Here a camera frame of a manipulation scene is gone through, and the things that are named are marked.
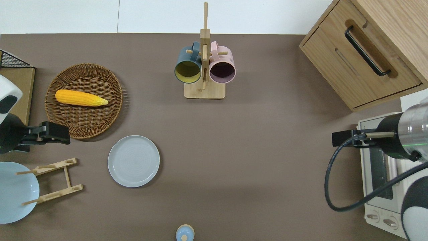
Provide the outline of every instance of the wooden cabinet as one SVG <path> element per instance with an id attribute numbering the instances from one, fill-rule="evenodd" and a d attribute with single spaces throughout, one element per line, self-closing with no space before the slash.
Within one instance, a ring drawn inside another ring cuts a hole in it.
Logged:
<path id="1" fill-rule="evenodd" d="M 335 0 L 300 48 L 352 111 L 428 87 L 428 1 Z"/>

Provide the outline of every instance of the wicker basket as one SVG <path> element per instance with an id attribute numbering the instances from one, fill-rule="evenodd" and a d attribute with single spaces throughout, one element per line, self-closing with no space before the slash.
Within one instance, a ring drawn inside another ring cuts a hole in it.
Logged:
<path id="1" fill-rule="evenodd" d="M 95 94 L 109 103 L 97 107 L 59 103 L 55 98 L 59 89 Z M 103 133 L 113 124 L 122 101 L 122 87 L 110 70 L 93 63 L 81 63 L 63 70 L 53 79 L 46 93 L 45 110 L 49 121 L 69 128 L 70 137 L 86 139 Z"/>

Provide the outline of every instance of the oven door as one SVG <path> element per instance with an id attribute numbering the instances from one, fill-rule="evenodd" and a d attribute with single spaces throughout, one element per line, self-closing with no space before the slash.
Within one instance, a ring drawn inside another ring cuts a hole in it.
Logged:
<path id="1" fill-rule="evenodd" d="M 374 129 L 382 119 L 391 114 L 362 120 L 359 122 L 358 127 L 360 130 Z M 400 169 L 397 168 L 397 161 L 401 160 L 396 160 L 387 156 L 380 148 L 361 149 L 364 196 L 396 177 L 397 173 L 400 173 Z M 370 200 L 367 204 L 400 213 L 400 203 L 404 197 L 402 188 L 400 188 L 401 186 L 402 185 L 398 183 L 390 187 Z"/>

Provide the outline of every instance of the brown table surface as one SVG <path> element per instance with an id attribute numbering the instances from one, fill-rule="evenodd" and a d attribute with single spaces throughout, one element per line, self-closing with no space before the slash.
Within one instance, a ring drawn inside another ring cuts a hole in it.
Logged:
<path id="1" fill-rule="evenodd" d="M 83 191 L 36 205 L 0 225 L 0 240 L 175 240 L 184 223 L 195 240 L 403 240 L 367 224 L 364 208 L 337 213 L 324 200 L 331 133 L 400 111 L 399 100 L 352 113 L 300 51 L 303 35 L 211 35 L 229 47 L 237 75 L 223 100 L 186 99 L 173 73 L 179 50 L 197 34 L 2 34 L 0 48 L 36 69 L 30 125 L 46 121 L 52 79 L 97 63 L 125 90 L 120 117 L 100 136 L 33 146 L 0 161 L 29 168 L 76 157 L 72 185 Z M 128 135 L 160 152 L 156 177 L 140 188 L 117 184 L 107 168 Z M 41 194 L 64 188 L 63 172 L 39 178 Z M 345 149 L 332 170 L 337 205 L 363 195 L 359 151 Z"/>

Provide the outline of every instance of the bamboo plate stand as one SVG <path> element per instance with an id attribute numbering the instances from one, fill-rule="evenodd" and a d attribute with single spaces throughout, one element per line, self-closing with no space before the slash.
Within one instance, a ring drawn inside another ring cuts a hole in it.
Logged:
<path id="1" fill-rule="evenodd" d="M 188 99 L 223 99 L 226 97 L 226 84 L 219 84 L 210 79 L 211 34 L 208 29 L 208 3 L 204 3 L 204 28 L 201 29 L 201 78 L 192 84 L 184 84 L 184 96 Z"/>
<path id="2" fill-rule="evenodd" d="M 65 180 L 67 182 L 67 186 L 68 188 L 53 192 L 53 193 L 49 193 L 43 196 L 40 196 L 38 199 L 34 199 L 28 202 L 23 202 L 22 205 L 27 205 L 33 202 L 36 202 L 36 204 L 45 202 L 45 201 L 49 201 L 52 199 L 55 199 L 57 197 L 61 197 L 70 193 L 74 193 L 80 190 L 83 190 L 83 185 L 79 184 L 76 186 L 71 186 L 70 184 L 70 177 L 68 175 L 68 170 L 67 170 L 67 166 L 70 165 L 74 165 L 77 163 L 77 159 L 76 158 L 71 158 L 65 161 L 61 161 L 61 162 L 57 162 L 54 164 L 50 164 L 50 165 L 46 165 L 46 166 L 37 166 L 36 168 L 26 171 L 26 172 L 17 172 L 16 175 L 21 175 L 21 174 L 28 174 L 28 173 L 33 173 L 34 175 L 38 176 L 38 175 L 42 175 L 44 173 L 48 173 L 51 171 L 55 171 L 61 168 L 64 168 L 64 172 L 65 172 Z"/>

